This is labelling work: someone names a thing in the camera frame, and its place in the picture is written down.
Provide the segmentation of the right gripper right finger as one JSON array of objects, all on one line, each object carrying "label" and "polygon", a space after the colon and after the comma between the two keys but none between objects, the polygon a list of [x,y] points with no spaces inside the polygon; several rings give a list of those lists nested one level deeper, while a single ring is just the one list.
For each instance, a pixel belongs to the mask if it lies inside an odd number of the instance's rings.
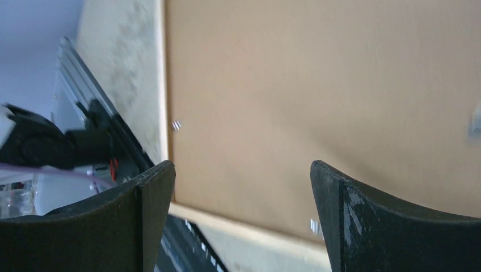
[{"label": "right gripper right finger", "polygon": [[333,271],[480,270],[480,219],[407,202],[321,160],[310,180]]}]

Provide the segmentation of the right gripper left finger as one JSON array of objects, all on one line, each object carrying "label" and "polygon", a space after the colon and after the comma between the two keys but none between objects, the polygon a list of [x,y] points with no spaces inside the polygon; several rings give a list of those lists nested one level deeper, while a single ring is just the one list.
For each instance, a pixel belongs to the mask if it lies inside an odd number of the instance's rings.
[{"label": "right gripper left finger", "polygon": [[173,194],[169,161],[48,212],[1,220],[2,271],[153,271]]}]

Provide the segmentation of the brown backing board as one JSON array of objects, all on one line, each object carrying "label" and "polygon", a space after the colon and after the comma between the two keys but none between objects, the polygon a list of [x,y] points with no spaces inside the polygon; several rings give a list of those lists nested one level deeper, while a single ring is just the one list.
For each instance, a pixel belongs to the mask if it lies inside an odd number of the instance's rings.
[{"label": "brown backing board", "polygon": [[480,216],[479,1],[167,1],[175,202],[306,240],[322,160]]}]

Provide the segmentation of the orange wooden picture frame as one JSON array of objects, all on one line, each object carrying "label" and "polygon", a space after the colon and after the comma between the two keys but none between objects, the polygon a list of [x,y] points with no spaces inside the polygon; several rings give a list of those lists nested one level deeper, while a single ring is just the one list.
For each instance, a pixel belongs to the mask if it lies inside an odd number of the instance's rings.
[{"label": "orange wooden picture frame", "polygon": [[[167,84],[167,53],[166,53],[166,16],[165,1],[154,2],[154,25],[156,31],[155,42],[157,44],[157,68],[158,68],[158,104],[159,104],[159,135],[160,135],[160,158],[172,159],[170,144],[172,122],[169,119],[168,110],[168,84]],[[192,207],[181,205],[172,201],[169,214],[182,219],[210,227],[225,235],[236,237],[240,240],[249,241],[261,247],[277,253],[283,253],[291,258],[302,259],[307,263],[315,264],[320,271],[330,271],[330,262],[325,246],[296,238],[291,235],[279,233],[263,227],[243,223],[220,215],[201,211]]]}]

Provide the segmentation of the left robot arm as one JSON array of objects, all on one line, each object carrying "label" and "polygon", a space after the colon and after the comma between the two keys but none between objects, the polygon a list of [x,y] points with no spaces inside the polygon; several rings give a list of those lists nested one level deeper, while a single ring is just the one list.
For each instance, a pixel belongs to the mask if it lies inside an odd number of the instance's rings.
[{"label": "left robot arm", "polygon": [[71,170],[115,161],[115,140],[108,127],[93,124],[62,131],[40,114],[1,105],[1,163]]}]

